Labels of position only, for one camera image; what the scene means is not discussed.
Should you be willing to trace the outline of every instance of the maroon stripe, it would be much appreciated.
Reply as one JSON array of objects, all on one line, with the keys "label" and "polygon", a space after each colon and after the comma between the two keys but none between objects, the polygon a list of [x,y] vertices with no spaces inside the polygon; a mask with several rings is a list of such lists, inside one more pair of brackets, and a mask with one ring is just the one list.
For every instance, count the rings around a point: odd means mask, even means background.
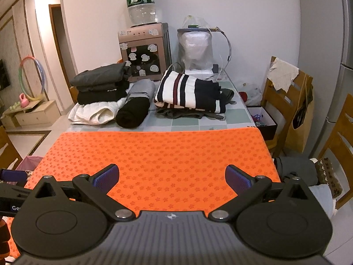
[{"label": "maroon stripe", "polygon": [[173,88],[173,104],[178,104],[178,84],[181,79],[182,74],[179,74],[174,82],[174,88]]}]

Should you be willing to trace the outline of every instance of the colorful hula hoop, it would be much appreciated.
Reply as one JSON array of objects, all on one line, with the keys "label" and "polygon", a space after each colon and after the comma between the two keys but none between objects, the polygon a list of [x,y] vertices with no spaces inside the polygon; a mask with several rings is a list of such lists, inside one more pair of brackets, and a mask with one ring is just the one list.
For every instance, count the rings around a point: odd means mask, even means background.
[{"label": "colorful hula hoop", "polygon": [[[23,85],[23,80],[22,80],[22,68],[23,68],[23,63],[25,60],[33,60],[34,63],[36,64],[36,67],[37,69],[39,70],[40,74],[41,74],[41,83],[42,83],[42,91],[40,93],[39,96],[37,97],[31,97],[29,94],[27,94],[25,88],[24,88],[24,85]],[[24,59],[21,61],[20,63],[20,67],[18,68],[18,79],[20,81],[20,85],[21,85],[21,89],[22,91],[24,92],[24,94],[27,96],[28,99],[30,99],[31,101],[38,101],[38,100],[41,100],[43,98],[43,93],[44,93],[44,85],[45,85],[45,75],[44,75],[44,69],[41,65],[41,63],[34,57],[32,56],[27,56],[27,57],[24,57]]]}]

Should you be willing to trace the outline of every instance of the chair backrest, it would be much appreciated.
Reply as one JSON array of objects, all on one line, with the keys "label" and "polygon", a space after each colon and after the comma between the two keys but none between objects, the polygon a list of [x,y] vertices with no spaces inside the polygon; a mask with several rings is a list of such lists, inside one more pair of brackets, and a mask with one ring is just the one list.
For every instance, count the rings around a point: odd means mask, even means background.
[{"label": "chair backrest", "polygon": [[[274,62],[276,57],[271,58],[271,63]],[[273,83],[267,79],[262,96],[261,106],[265,107],[267,102],[273,105],[284,117],[285,125],[278,134],[277,145],[274,149],[272,157],[278,157],[281,150],[285,145],[288,130],[291,122],[297,112],[298,105],[303,104],[306,98],[305,85],[307,89],[311,88],[312,77],[299,70],[299,74],[293,80],[293,84],[290,85],[288,92],[284,90],[276,91]]]},{"label": "chair backrest", "polygon": [[353,147],[353,123],[348,116],[353,119],[353,96],[350,94],[347,95],[340,116],[318,156],[319,159],[322,158],[329,148],[336,156],[347,177],[350,190],[337,201],[337,209],[353,197],[353,154],[342,139],[344,137]]},{"label": "chair backrest", "polygon": [[72,86],[70,89],[70,94],[72,97],[72,100],[74,103],[77,103],[77,95],[78,95],[78,90],[74,86]]},{"label": "chair backrest", "polygon": [[22,157],[12,144],[8,134],[6,133],[3,126],[0,127],[0,148],[4,148],[4,151],[0,155],[0,168],[8,168],[16,159],[13,166],[13,170],[17,168],[17,166],[21,163]]}]

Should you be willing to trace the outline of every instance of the orange cloth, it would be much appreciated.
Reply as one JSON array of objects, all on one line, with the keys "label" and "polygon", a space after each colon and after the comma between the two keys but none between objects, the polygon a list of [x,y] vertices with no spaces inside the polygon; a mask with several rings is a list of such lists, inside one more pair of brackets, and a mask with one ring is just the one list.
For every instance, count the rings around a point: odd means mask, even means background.
[{"label": "orange cloth", "polygon": [[[111,163],[118,165],[120,179],[108,195],[136,215],[140,210],[203,210],[207,216],[236,197],[225,182],[229,164],[251,176],[262,174],[280,181],[257,128],[71,132],[59,137],[26,187],[32,189],[46,174],[58,181],[72,180],[81,173],[93,175]],[[18,256],[11,245],[11,255]]]}]

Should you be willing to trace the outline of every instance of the wooden door frame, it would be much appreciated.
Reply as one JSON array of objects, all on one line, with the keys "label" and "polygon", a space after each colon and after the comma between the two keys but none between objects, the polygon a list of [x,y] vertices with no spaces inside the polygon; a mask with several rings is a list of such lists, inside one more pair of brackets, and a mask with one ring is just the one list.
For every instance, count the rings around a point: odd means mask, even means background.
[{"label": "wooden door frame", "polygon": [[61,69],[62,69],[62,73],[64,74],[64,78],[65,78],[66,84],[68,85],[68,89],[70,89],[70,87],[71,87],[70,81],[68,79],[68,74],[66,73],[64,60],[62,59],[62,55],[61,55],[61,51],[60,51],[60,47],[59,47],[58,36],[56,34],[54,18],[53,18],[53,11],[52,11],[53,8],[60,8],[61,9],[61,5],[60,4],[51,4],[51,5],[49,5],[49,15],[50,15],[50,22],[52,24],[52,31],[53,31],[53,36],[54,36],[55,47],[56,47],[56,51],[58,53],[58,58],[59,58],[59,61],[60,61],[60,66],[61,66]]}]

